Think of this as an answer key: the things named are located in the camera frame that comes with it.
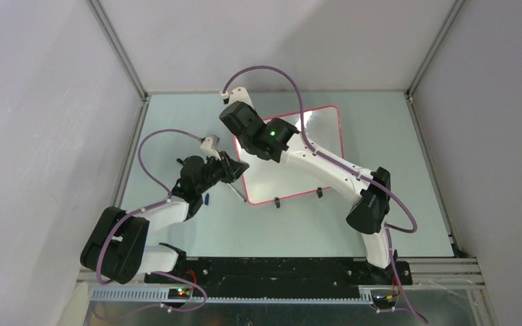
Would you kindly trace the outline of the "pink framed whiteboard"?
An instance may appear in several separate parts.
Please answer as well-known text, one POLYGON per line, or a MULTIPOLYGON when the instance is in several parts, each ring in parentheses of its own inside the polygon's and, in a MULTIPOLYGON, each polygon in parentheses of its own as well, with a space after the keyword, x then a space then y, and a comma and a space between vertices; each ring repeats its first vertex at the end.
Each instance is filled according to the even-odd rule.
MULTIPOLYGON (((340 112, 334 105, 309 109, 301 118, 299 113, 287 113, 280 119, 295 126, 305 128, 312 145, 328 154, 344 158, 340 112)), ((273 160, 261 160, 247 153, 234 137, 234 146, 240 161, 249 164, 242 176, 245 197, 250 205, 274 204, 276 200, 316 194, 322 196, 325 189, 331 187, 334 174, 327 173, 327 167, 334 164, 315 156, 303 142, 300 134, 290 140, 292 144, 284 153, 279 163, 273 160)))

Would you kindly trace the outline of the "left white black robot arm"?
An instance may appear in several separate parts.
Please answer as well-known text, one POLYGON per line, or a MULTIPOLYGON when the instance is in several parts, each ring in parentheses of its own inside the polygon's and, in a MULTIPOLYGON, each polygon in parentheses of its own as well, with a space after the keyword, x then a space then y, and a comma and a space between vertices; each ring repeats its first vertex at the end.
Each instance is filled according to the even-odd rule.
POLYGON ((181 282, 188 273, 181 260, 184 251, 165 243, 149 246, 148 235, 193 218, 204 193, 217 183, 235 182, 248 168, 224 151, 217 158, 187 157, 164 200, 129 213, 115 206, 102 212, 81 252, 81 265, 99 272, 103 284, 109 280, 126 284, 138 274, 153 272, 161 272, 172 283, 181 282))

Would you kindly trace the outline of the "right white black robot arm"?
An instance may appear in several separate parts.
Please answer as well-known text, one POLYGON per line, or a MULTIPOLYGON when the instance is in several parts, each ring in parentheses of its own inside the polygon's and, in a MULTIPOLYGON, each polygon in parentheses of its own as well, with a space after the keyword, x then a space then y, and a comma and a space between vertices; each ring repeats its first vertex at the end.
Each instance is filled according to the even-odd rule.
POLYGON ((281 118, 265 122, 248 104, 237 101, 219 115, 242 149, 261 160, 292 166, 324 182, 352 203, 346 222, 362 237, 366 247, 368 275, 385 284, 396 273, 385 233, 389 212, 390 173, 351 164, 312 142, 281 118))

